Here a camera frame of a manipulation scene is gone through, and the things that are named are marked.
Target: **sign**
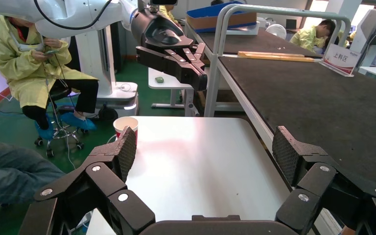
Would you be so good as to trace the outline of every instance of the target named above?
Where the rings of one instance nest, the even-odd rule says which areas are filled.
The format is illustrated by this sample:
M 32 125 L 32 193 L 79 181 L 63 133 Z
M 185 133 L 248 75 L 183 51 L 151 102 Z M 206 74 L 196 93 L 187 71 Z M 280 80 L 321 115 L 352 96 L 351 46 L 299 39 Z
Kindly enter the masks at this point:
M 331 44 L 324 56 L 324 63 L 334 69 L 346 74 L 352 75 L 353 70 L 361 58 L 361 53 L 353 52 L 344 47 Z

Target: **window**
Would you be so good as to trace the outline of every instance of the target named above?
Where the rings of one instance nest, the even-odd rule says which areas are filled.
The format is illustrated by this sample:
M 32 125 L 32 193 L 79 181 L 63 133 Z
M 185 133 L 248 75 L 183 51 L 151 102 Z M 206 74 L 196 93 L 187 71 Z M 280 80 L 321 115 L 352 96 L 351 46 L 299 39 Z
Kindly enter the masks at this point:
M 310 6 L 311 11 L 323 11 L 327 9 L 328 6 L 328 1 L 325 0 L 313 0 L 312 5 Z M 360 4 L 358 7 L 358 10 L 354 16 L 354 19 L 351 22 L 351 25 L 358 25 L 362 18 L 364 18 L 365 14 L 368 12 L 368 10 L 374 9 L 373 5 L 365 5 L 365 4 Z M 306 18 L 305 25 L 304 27 L 311 27 L 313 25 L 318 25 L 322 19 L 319 18 L 312 18 L 308 17 Z

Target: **face mask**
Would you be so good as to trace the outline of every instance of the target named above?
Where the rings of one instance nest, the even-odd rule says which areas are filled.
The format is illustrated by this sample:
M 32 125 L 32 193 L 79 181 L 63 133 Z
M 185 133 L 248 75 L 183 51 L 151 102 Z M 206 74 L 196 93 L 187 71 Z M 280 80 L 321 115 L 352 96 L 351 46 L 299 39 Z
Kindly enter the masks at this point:
M 18 50 L 21 51 L 21 52 L 30 51 L 30 50 L 36 50 L 36 51 L 43 51 L 44 50 L 44 40 L 43 40 L 42 36 L 40 36 L 41 37 L 41 43 L 40 44 L 29 45 L 29 44 L 20 44 L 18 42 L 18 40 L 15 38 L 15 36 L 12 32 L 9 32 L 9 34 L 11 35 L 15 44 L 17 45 Z

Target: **wooden ruler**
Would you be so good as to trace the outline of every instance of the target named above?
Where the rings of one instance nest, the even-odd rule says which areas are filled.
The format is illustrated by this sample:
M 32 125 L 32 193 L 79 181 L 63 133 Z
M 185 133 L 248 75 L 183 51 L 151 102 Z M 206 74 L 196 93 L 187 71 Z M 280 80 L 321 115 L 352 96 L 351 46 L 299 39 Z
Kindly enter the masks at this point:
M 264 54 L 242 54 L 239 56 L 250 59 L 262 60 L 283 60 L 283 61 L 299 61 L 299 62 L 314 62 L 313 58 L 300 57 L 300 56 L 286 56 L 286 55 L 264 55 Z
M 288 54 L 288 53 L 270 53 L 270 52 L 253 52 L 253 51 L 239 51 L 238 52 L 238 56 L 245 56 L 246 54 L 305 57 L 304 55 L 301 55 L 301 54 Z

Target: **jeans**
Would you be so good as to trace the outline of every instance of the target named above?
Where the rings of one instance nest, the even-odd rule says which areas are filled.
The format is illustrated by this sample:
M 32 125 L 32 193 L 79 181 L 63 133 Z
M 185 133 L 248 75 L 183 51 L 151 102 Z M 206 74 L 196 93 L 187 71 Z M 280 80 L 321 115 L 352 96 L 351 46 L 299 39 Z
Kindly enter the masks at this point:
M 63 175 L 37 152 L 0 143 L 0 204 L 34 202 L 37 190 Z

